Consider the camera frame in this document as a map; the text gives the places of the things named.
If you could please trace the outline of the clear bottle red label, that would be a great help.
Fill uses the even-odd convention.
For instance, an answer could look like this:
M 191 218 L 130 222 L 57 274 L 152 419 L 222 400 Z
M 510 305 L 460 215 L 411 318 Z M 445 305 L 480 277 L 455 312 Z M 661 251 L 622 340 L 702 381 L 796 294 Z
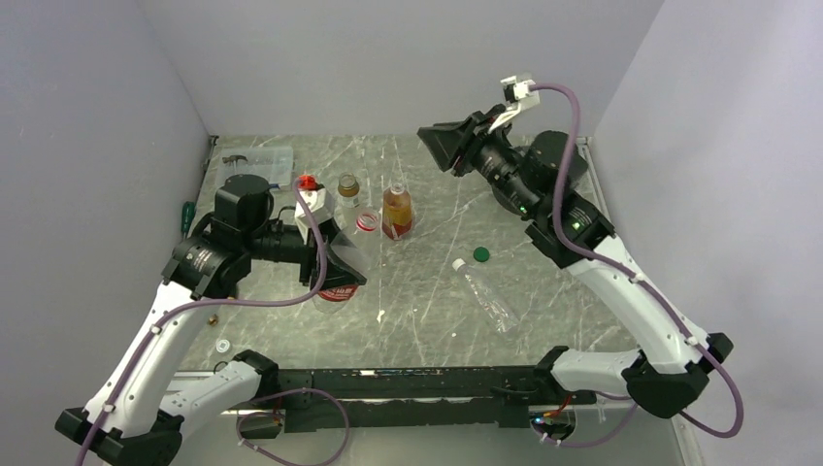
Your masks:
M 313 298 L 314 307 L 326 315 L 341 311 L 378 268 L 379 213 L 360 209 L 333 235 L 328 245 L 328 266 L 322 289 Z

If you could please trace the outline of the green bottle cap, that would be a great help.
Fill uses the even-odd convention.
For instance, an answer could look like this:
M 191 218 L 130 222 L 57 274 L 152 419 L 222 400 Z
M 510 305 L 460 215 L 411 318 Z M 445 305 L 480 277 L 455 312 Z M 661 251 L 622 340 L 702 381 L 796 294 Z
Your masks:
M 491 258 L 490 250 L 486 247 L 477 247 L 473 250 L 473 258 L 476 262 L 487 262 Z

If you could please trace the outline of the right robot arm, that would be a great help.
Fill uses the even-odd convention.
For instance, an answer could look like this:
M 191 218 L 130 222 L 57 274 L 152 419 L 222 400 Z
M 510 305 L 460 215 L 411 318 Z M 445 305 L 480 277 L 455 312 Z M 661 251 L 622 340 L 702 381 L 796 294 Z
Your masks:
M 424 126 L 416 135 L 438 167 L 455 177 L 479 173 L 497 201 L 527 223 L 532 245 L 558 268 L 591 289 L 635 338 L 636 349 L 584 352 L 558 346 L 535 367 L 535 389 L 547 403 L 573 391 L 627 396 L 661 418 L 681 414 L 709 382 L 716 364 L 734 345 L 723 333 L 707 333 L 669 302 L 649 293 L 651 283 L 631 257 L 614 226 L 576 192 L 587 162 L 573 151 L 557 217 L 551 213 L 566 133 L 546 130 L 528 146 L 508 138 L 510 128 L 491 127 L 492 115 L 475 112 L 463 121 Z

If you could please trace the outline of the ribbed coffee latte bottle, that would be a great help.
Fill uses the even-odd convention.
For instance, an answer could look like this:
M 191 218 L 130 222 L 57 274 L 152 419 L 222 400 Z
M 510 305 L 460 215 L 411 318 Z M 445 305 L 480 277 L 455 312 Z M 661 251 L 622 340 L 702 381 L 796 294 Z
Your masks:
M 343 173 L 339 176 L 338 193 L 341 205 L 344 208 L 354 209 L 359 202 L 360 184 L 352 173 Z

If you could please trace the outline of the white tea bottle cap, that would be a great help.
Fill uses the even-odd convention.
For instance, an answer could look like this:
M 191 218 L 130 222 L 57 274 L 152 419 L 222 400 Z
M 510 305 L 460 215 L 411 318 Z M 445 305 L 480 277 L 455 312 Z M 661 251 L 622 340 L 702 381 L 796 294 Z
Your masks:
M 232 348 L 232 345 L 229 340 L 219 339 L 215 342 L 214 348 L 217 353 L 225 354 Z

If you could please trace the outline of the gold red tea bottle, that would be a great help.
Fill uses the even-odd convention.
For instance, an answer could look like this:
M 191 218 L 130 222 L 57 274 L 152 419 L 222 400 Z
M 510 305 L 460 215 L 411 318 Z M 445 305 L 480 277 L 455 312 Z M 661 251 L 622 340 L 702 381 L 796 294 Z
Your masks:
M 399 241 L 413 227 L 412 197 L 402 183 L 392 183 L 383 193 L 382 231 L 393 241 Z

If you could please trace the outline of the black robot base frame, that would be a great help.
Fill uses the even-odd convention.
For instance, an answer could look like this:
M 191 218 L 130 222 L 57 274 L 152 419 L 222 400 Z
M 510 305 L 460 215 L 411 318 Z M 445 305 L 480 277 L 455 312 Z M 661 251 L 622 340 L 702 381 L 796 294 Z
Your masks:
M 362 427 L 493 424 L 527 428 L 554 412 L 566 420 L 596 402 L 591 391 L 568 392 L 528 365 L 282 369 L 267 400 L 254 396 L 242 409 L 274 409 L 287 433 Z

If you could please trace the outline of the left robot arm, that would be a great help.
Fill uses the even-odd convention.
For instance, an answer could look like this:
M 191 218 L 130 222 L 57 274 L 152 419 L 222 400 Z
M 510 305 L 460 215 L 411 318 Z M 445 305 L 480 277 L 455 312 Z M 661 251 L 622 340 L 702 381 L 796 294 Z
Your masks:
M 364 277 L 331 250 L 339 233 L 335 197 L 311 176 L 293 185 L 294 221 L 272 219 L 268 181 L 254 175 L 226 180 L 213 211 L 179 243 L 137 336 L 99 391 L 58 417 L 56 431 L 110 465 L 168 465 L 183 441 L 222 412 L 278 402 L 305 407 L 309 383 L 283 381 L 270 358 L 250 349 L 219 371 L 170 393 L 183 357 L 208 320 L 208 308 L 239 305 L 239 282 L 256 260 L 292 263 L 309 296 Z

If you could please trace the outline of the clear bottle white cap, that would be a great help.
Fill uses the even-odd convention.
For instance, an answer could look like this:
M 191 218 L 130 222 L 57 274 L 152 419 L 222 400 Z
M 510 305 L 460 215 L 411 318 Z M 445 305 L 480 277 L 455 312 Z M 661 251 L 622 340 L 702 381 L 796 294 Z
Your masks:
M 498 333 L 508 333 L 519 325 L 519 318 L 498 288 L 481 270 L 457 258 L 451 267 L 461 278 L 472 301 L 489 317 Z

